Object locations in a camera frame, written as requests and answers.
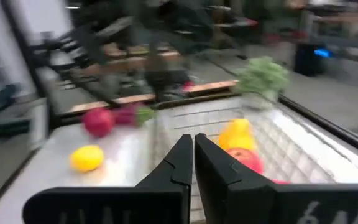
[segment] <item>green vegetable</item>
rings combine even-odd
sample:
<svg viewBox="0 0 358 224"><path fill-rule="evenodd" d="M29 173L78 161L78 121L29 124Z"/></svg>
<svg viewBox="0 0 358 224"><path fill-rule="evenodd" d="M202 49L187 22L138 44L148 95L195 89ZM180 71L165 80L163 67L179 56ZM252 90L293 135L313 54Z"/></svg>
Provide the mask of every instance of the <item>green vegetable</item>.
<svg viewBox="0 0 358 224"><path fill-rule="evenodd" d="M270 57L253 58L248 66L238 72L236 93L256 92L265 97L278 93L288 85L288 70L274 63Z"/></svg>
<svg viewBox="0 0 358 224"><path fill-rule="evenodd" d="M154 117L154 110L141 106L136 111L136 125L142 126L146 121Z"/></svg>

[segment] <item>yellow pepper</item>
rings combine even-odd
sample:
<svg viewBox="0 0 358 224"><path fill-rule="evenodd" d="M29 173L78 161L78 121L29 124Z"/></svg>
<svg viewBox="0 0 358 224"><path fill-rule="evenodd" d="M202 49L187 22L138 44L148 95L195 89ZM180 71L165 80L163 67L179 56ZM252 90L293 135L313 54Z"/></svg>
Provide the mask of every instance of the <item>yellow pepper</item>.
<svg viewBox="0 0 358 224"><path fill-rule="evenodd" d="M242 148L256 150L256 143L251 133L249 121L235 119L218 136L218 145L223 150Z"/></svg>

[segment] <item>wall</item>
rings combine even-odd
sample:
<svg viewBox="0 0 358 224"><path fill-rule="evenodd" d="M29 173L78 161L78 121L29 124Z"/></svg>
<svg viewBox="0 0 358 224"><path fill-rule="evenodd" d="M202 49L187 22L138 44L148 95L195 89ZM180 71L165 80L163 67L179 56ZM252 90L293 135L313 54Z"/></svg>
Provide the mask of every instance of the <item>wall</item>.
<svg viewBox="0 0 358 224"><path fill-rule="evenodd" d="M71 24L62 0L11 0L20 14L27 38L36 43L40 32L52 31L54 36L70 30ZM19 96L31 95L35 88L12 39L6 18L0 8L0 65L9 83L20 83Z"/></svg>

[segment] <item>yellow lemon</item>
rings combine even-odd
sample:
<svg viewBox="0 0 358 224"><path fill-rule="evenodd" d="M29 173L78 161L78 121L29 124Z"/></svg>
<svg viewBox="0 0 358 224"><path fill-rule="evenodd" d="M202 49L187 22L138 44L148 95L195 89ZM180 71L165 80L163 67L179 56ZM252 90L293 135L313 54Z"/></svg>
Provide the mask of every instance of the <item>yellow lemon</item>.
<svg viewBox="0 0 358 224"><path fill-rule="evenodd" d="M99 146L84 146L71 154L70 163L75 170L88 172L98 168L103 159L104 154Z"/></svg>

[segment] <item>red fruit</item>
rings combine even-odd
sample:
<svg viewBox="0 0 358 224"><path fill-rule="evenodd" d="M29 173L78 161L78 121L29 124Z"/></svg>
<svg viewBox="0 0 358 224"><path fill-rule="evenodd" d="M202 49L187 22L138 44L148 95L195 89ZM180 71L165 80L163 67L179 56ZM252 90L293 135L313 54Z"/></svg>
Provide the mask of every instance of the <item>red fruit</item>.
<svg viewBox="0 0 358 224"><path fill-rule="evenodd" d="M114 111L116 115L116 124L135 125L137 107L137 104L129 104Z"/></svg>
<svg viewBox="0 0 358 224"><path fill-rule="evenodd" d="M111 132L115 125L115 117L111 110L96 108L86 112L82 122L92 136L101 138Z"/></svg>
<svg viewBox="0 0 358 224"><path fill-rule="evenodd" d="M183 91L189 91L191 87L194 86L194 83L192 81L187 81L184 85L183 85Z"/></svg>
<svg viewBox="0 0 358 224"><path fill-rule="evenodd" d="M261 175L263 174L263 162L259 159L259 156L255 152L247 149L234 148L227 150L227 153L256 173Z"/></svg>
<svg viewBox="0 0 358 224"><path fill-rule="evenodd" d="M291 182L283 181L283 180L273 180L276 184L290 184Z"/></svg>

